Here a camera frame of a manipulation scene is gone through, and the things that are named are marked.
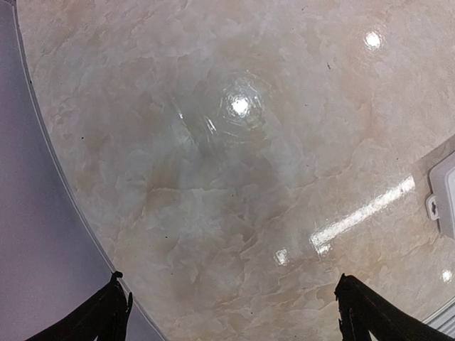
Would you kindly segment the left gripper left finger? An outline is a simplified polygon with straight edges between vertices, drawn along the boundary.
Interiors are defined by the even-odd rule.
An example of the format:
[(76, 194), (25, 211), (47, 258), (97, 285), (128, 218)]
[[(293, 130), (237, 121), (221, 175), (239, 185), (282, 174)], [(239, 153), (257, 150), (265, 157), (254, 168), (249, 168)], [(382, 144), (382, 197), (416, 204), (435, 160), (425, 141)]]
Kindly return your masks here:
[(118, 282), (122, 277), (122, 272), (113, 272), (109, 282), (73, 312), (29, 339), (125, 340), (133, 295), (125, 295)]

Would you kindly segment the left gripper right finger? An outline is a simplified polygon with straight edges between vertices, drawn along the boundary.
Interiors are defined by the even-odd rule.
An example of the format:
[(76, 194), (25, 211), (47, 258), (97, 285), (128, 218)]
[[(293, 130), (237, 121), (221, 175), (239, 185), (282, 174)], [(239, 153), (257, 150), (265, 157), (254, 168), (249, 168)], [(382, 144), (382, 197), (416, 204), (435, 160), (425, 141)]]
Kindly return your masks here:
[(442, 340), (443, 333), (402, 312), (352, 275), (335, 289), (343, 340)]

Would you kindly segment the white multicolour power strip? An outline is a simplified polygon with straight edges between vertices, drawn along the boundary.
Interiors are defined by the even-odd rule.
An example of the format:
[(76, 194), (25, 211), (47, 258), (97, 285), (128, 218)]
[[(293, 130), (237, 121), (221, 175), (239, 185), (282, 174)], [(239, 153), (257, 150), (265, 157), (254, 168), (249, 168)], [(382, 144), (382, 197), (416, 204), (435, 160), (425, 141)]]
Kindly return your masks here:
[(437, 221), (442, 234), (454, 238), (454, 153), (429, 172), (432, 194), (426, 200), (427, 214)]

